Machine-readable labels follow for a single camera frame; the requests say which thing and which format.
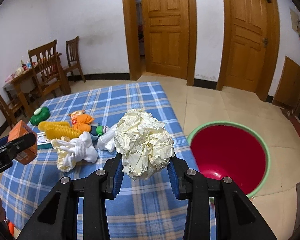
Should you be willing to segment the blue plaid tablecloth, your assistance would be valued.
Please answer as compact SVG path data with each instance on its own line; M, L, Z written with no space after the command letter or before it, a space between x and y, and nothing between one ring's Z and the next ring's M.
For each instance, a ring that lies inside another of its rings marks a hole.
M121 153L124 160L121 190L106 201L112 239L182 239L187 201L178 201L162 159L167 150L196 168L183 130L158 82L97 88L46 100L51 121L68 121L84 110L115 131L115 151L98 151L95 163L76 164L71 179L87 177Z

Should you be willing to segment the orange snack packet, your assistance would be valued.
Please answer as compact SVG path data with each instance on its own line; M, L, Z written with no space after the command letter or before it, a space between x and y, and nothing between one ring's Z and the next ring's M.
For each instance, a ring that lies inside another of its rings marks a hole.
M70 113L69 116L71 119L74 119L77 116L82 115L84 113L85 113L85 110L78 110L78 111L74 111L74 112Z

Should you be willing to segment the wooden chair at left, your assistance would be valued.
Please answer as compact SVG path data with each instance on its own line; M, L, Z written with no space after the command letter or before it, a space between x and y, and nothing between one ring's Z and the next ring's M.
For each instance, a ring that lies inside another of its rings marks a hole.
M23 104L19 100L18 97L13 98L12 100L5 102L3 97L0 94L0 110L10 128L13 128L17 123L17 118L15 117L15 113L21 111Z

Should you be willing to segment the wooden chair near table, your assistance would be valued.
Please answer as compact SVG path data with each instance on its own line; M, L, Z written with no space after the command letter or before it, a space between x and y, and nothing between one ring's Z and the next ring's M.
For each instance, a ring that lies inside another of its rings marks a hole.
M55 95L55 90L60 88L64 95L71 93L59 56L57 53L57 40L28 51L36 87L31 91L35 96L45 100L49 94Z

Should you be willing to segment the low wooden cabinet door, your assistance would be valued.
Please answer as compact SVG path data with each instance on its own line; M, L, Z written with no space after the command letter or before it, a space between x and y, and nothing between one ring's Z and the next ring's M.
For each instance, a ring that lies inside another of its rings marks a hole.
M300 66L285 57L281 79L275 93L273 104L294 110L300 99Z

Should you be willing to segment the open wooden door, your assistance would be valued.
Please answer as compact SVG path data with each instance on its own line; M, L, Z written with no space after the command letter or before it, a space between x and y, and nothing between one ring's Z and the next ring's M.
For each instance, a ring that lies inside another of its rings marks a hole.
M146 70L186 79L188 0L141 0Z

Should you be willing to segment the small cream paper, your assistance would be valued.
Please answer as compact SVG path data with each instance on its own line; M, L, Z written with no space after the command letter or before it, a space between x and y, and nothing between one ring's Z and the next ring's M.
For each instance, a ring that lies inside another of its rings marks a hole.
M52 147L57 152L57 168L62 172L69 172L76 166L73 159L74 143L61 139L52 139Z

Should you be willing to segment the white sock bundle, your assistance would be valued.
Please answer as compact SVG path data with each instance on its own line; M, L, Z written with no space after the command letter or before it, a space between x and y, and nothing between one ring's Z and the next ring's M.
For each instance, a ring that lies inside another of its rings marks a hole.
M82 160L90 163L97 161L98 153L93 145L90 133L86 131L69 142L58 139L56 143L61 150L66 152L66 157L63 160L64 166L74 166L74 163Z

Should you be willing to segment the wooden dining table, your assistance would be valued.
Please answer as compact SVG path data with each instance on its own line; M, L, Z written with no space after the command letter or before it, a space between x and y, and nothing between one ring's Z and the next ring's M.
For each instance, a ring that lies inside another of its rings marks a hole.
M21 103L23 104L23 107L25 109L25 113L26 113L27 116L31 116L34 109L28 103L28 100L26 98L26 92L22 89L21 85L25 84L29 80L33 82L34 88L35 88L36 87L36 82L35 82L34 77L33 77L32 68L28 69L25 72L23 72L19 76L16 76L14 79L12 79L8 83L6 83L6 85L4 85L4 88L6 88L8 86L12 86L14 88L14 90L17 93L18 98L20 99Z

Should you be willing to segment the green and striped toy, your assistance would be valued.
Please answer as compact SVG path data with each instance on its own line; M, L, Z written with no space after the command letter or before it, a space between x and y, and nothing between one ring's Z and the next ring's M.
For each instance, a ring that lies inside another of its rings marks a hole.
M102 126L102 125L91 126L90 134L92 136L99 137L104 135L108 129L109 129L108 126Z

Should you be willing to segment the large cream paper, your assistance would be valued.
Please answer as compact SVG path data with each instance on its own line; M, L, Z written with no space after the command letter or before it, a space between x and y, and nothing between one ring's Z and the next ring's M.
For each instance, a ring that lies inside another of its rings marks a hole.
M123 172L132 180L149 179L175 156L174 141L165 123L141 109L130 109L117 123L115 148Z

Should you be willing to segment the closed wooden door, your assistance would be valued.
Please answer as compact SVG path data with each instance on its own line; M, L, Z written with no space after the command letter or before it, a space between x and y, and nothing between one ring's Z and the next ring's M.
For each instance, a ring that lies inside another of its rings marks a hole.
M231 44L225 85L255 92L263 68L267 35L266 0L230 0Z

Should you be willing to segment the orange carton box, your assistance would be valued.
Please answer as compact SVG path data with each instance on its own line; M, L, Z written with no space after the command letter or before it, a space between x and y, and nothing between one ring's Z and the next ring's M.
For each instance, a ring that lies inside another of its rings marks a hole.
M37 134L20 120L9 132L8 142L17 148L15 160L23 165L29 164L37 156Z

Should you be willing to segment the wooden chair by wall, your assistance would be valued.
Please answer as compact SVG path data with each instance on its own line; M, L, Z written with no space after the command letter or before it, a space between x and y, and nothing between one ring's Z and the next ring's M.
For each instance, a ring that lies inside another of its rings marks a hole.
M65 69L63 69L63 71L65 76L67 76L67 74L70 73L71 77L74 78L73 71L78 69L82 80L86 82L86 79L82 72L81 63L79 60L78 43L79 43L78 36L72 40L65 42L66 58L67 58L68 66Z

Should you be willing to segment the orange cloth bundle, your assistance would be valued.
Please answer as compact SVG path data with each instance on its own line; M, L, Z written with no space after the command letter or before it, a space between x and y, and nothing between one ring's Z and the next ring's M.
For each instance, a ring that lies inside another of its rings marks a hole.
M90 132L94 118L88 114L73 115L71 117L72 128L81 132Z

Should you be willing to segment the white teal medicine box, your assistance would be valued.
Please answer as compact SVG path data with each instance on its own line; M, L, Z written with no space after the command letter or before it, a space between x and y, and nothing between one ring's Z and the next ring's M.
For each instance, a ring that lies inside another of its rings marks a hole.
M37 133L37 149L43 150L43 149L50 149L52 148L51 140L47 138L45 132L39 132Z

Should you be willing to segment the red basin with green rim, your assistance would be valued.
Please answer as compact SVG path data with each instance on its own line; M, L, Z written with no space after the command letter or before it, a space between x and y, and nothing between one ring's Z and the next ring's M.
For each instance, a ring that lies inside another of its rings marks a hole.
M207 178L232 178L252 199L264 186L271 157L261 136L247 126L212 121L195 128L187 137L199 171Z

